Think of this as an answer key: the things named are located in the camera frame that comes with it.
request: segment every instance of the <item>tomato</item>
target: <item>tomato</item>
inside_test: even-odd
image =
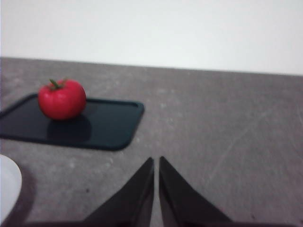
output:
[[[40,88],[38,102],[45,116],[54,120],[67,120],[78,116],[86,105],[82,85],[71,79],[50,80],[49,85]]]

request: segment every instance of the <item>white bowl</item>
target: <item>white bowl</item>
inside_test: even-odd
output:
[[[0,225],[13,210],[21,185],[22,176],[17,164],[0,154]]]

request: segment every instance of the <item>concrete surface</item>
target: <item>concrete surface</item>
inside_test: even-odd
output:
[[[89,97],[141,101],[145,114],[119,152],[1,140],[23,175],[8,226],[84,219],[162,155],[233,220],[302,222],[302,77],[2,58],[1,107],[62,77]]]

